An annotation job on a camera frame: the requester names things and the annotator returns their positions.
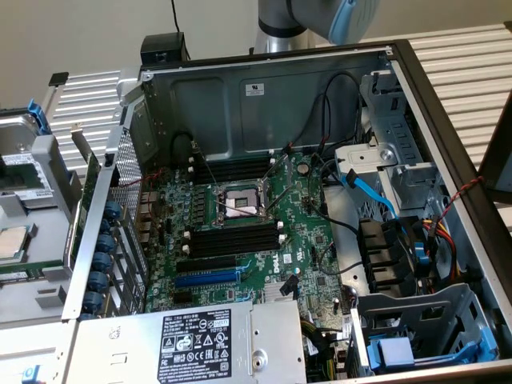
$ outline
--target pcie slot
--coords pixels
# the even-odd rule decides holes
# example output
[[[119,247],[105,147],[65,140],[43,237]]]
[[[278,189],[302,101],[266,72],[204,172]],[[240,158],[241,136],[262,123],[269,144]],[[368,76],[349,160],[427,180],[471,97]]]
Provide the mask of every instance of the pcie slot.
[[[238,282],[239,280],[239,271],[219,270],[215,272],[205,272],[202,274],[178,276],[174,279],[174,286],[176,288],[186,288],[188,286],[205,286],[209,284],[222,284],[225,282]]]
[[[193,232],[190,257],[208,258],[278,249],[279,232],[276,224],[270,223]]]
[[[226,258],[207,258],[201,260],[186,260],[176,263],[176,272],[179,274],[186,272],[197,272],[198,270],[221,270],[225,268],[235,268],[237,259],[235,256]]]
[[[247,160],[229,160],[209,162],[211,173],[217,182],[234,182],[262,178],[270,168],[270,158],[251,158]],[[210,171],[204,163],[196,165],[194,180],[196,184],[213,182]]]

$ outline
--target power supply label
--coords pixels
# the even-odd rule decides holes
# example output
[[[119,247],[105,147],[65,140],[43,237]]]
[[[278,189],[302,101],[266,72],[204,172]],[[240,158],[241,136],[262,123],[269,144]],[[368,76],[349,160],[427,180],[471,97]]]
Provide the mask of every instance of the power supply label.
[[[165,316],[158,363],[161,384],[231,377],[231,310]]]

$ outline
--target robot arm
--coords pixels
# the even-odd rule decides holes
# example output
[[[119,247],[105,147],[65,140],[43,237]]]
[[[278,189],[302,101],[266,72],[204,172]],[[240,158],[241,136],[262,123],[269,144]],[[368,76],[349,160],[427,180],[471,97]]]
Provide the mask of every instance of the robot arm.
[[[341,45],[358,42],[379,0],[259,0],[257,53],[310,48],[306,30]]]

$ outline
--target green circuit board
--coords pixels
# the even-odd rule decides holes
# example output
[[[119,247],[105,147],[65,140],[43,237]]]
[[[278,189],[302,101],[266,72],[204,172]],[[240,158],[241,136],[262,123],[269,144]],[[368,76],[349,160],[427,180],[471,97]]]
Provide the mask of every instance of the green circuit board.
[[[286,240],[280,250],[240,254],[237,265],[249,267],[242,274],[240,282],[194,286],[176,290],[174,279],[176,263],[187,260],[187,255],[181,252],[183,233],[186,226],[196,230],[220,229],[216,223],[216,197],[212,193],[215,186],[194,186],[184,178],[182,171],[171,171],[167,180],[153,185],[159,195],[165,195],[165,204],[159,208],[159,215],[154,224],[172,221],[171,234],[165,234],[164,245],[160,245],[156,230],[150,236],[146,248],[146,256],[150,264],[150,286],[146,298],[146,312],[173,310],[188,306],[207,306],[227,302],[252,301],[265,302],[265,291],[271,285],[278,290],[280,286],[295,274],[299,279],[298,307],[301,316],[309,318],[318,326],[340,328],[342,324],[341,308],[334,314],[333,300],[342,301],[340,281],[336,276],[327,276],[320,272],[312,263],[312,247],[318,254],[332,242],[333,236],[330,223],[308,209],[304,200],[308,199],[308,177],[297,172],[299,163],[310,164],[310,157],[302,154],[292,154],[290,162],[283,162],[269,177],[273,201],[289,185],[287,167],[291,166],[292,188],[282,200],[272,209],[271,220],[284,223],[283,233]],[[318,174],[312,176],[312,195],[318,196]],[[242,187],[255,185],[257,181],[244,181]],[[217,187],[233,186],[233,183],[219,183]],[[194,201],[200,197],[204,205],[204,219],[198,224],[198,212],[194,211]],[[261,222],[259,218],[237,218],[225,221],[224,227],[245,226]],[[330,270],[337,270],[338,263],[335,252],[326,253],[323,265]],[[174,304],[174,292],[190,290],[193,301],[187,304]]]

